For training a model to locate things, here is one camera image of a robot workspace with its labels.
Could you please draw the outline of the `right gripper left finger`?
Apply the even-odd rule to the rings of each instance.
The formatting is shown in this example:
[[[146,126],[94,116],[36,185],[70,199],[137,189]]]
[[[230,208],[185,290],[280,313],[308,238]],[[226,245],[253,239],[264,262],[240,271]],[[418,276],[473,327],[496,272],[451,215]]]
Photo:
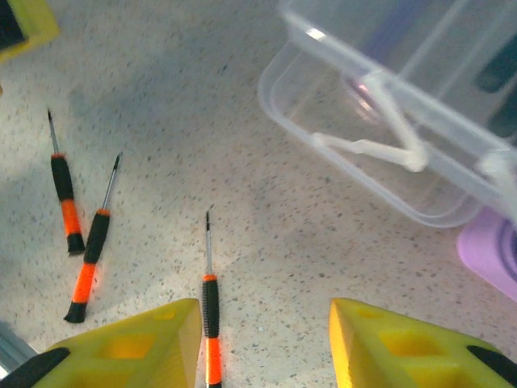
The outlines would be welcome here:
[[[31,357],[3,387],[193,387],[200,303],[184,298],[64,339]]]

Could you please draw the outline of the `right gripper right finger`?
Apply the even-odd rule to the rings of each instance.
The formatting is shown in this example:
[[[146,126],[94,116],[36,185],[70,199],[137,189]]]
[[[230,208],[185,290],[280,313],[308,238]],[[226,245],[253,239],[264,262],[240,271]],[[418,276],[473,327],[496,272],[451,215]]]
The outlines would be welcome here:
[[[492,344],[350,298],[330,302],[339,387],[514,387],[516,364]]]

